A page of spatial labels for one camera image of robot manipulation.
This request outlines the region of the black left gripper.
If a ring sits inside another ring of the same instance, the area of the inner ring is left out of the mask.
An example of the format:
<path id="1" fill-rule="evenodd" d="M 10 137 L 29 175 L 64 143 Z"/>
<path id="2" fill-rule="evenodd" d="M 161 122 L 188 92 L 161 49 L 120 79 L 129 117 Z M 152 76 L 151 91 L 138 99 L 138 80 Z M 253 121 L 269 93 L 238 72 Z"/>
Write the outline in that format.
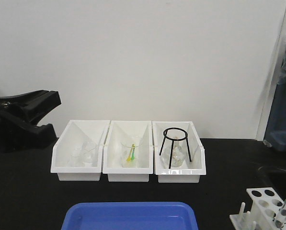
<path id="1" fill-rule="evenodd" d="M 21 103 L 0 98 L 0 153 L 42 149 L 57 139 L 52 124 L 37 125 L 61 105 L 58 91 L 35 91 Z"/>

